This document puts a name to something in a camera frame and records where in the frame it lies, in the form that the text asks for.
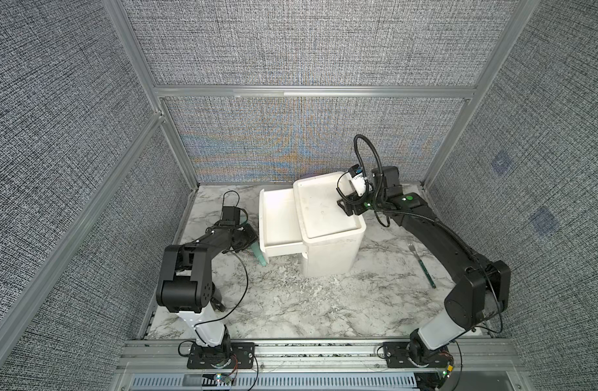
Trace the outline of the teal toy microphone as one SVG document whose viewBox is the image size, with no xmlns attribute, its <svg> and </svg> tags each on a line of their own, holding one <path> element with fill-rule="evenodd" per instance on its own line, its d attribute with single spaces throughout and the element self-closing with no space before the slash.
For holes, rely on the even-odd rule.
<svg viewBox="0 0 598 391">
<path fill-rule="evenodd" d="M 258 263 L 261 266 L 266 267 L 267 266 L 267 260 L 266 260 L 266 257 L 264 256 L 263 252 L 261 251 L 259 244 L 258 243 L 253 243 L 249 247 L 252 250 L 253 254 L 255 255 Z"/>
</svg>

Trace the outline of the white pull-out drawer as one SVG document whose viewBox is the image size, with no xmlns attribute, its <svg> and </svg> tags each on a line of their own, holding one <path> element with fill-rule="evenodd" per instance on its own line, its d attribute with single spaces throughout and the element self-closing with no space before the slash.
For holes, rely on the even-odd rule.
<svg viewBox="0 0 598 391">
<path fill-rule="evenodd" d="M 259 247 L 267 263 L 272 257 L 306 252 L 292 188 L 261 190 L 258 205 Z"/>
</svg>

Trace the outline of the white plastic drawer cabinet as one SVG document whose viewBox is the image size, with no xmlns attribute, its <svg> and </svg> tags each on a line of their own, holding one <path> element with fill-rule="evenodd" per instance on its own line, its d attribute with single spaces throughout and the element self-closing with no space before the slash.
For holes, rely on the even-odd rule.
<svg viewBox="0 0 598 391">
<path fill-rule="evenodd" d="M 349 272 L 354 266 L 366 231 L 362 216 L 347 215 L 337 202 L 338 190 L 351 194 L 348 174 L 333 172 L 293 184 L 297 217 L 305 250 L 302 274 L 325 277 Z"/>
</svg>

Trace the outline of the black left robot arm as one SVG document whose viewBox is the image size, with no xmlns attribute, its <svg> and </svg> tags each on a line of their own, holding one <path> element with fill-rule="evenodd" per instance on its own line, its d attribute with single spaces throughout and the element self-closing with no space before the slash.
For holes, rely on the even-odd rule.
<svg viewBox="0 0 598 391">
<path fill-rule="evenodd" d="M 222 294 L 213 282 L 212 260 L 221 253 L 248 249 L 258 240 L 246 210 L 222 207 L 221 218 L 198 239 L 165 248 L 156 289 L 160 307 L 176 314 L 195 333 L 187 354 L 190 369 L 237 365 L 229 331 L 217 313 L 224 311 Z"/>
</svg>

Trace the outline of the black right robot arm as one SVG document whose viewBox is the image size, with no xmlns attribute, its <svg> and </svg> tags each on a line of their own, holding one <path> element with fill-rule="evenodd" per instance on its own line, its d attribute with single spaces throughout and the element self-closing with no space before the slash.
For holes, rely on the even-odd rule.
<svg viewBox="0 0 598 391">
<path fill-rule="evenodd" d="M 386 166 L 365 174 L 352 166 L 336 182 L 338 206 L 348 216 L 368 211 L 383 213 L 413 234 L 450 275 L 455 286 L 444 309 L 414 330 L 407 347 L 409 361 L 427 367 L 445 346 L 507 309 L 511 270 L 503 261 L 491 262 L 439 221 L 428 202 L 415 192 L 404 192 L 398 169 Z"/>
</svg>

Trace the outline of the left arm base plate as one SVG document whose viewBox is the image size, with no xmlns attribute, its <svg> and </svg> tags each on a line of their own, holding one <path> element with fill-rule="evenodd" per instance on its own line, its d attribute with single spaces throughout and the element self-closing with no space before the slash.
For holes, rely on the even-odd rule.
<svg viewBox="0 0 598 391">
<path fill-rule="evenodd" d="M 216 347 L 201 347 L 195 344 L 188 354 L 187 369 L 252 369 L 255 347 L 252 342 L 231 342 L 230 345 Z"/>
</svg>

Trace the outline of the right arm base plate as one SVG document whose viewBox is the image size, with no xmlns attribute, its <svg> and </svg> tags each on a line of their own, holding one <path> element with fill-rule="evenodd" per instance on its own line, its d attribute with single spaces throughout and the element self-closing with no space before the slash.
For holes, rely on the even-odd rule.
<svg viewBox="0 0 598 391">
<path fill-rule="evenodd" d="M 453 366 L 454 359 L 446 347 L 439 350 L 427 350 L 417 341 L 413 342 L 385 342 L 382 354 L 388 368 L 422 369 L 443 368 Z"/>
</svg>

